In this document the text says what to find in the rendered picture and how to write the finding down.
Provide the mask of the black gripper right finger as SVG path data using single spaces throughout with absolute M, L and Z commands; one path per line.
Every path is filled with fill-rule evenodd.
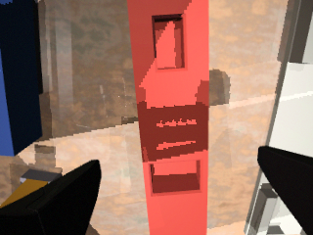
M 306 235 L 313 235 L 313 157 L 264 145 L 257 162 Z

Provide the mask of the dark grey flat block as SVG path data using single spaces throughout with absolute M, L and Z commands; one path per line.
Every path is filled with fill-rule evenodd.
M 32 0 L 33 5 L 33 24 L 34 24 L 34 44 L 36 53 L 36 64 L 37 64 L 37 82 L 38 82 L 38 93 L 39 95 L 44 94 L 43 92 L 43 80 L 42 80 L 42 69 L 41 69 L 41 48 L 40 48 L 40 37 L 39 37 L 39 16 L 38 16 L 38 0 Z

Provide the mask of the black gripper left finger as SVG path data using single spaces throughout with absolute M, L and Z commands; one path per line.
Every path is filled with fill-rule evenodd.
M 101 179 L 101 163 L 92 160 L 4 206 L 0 235 L 85 235 Z

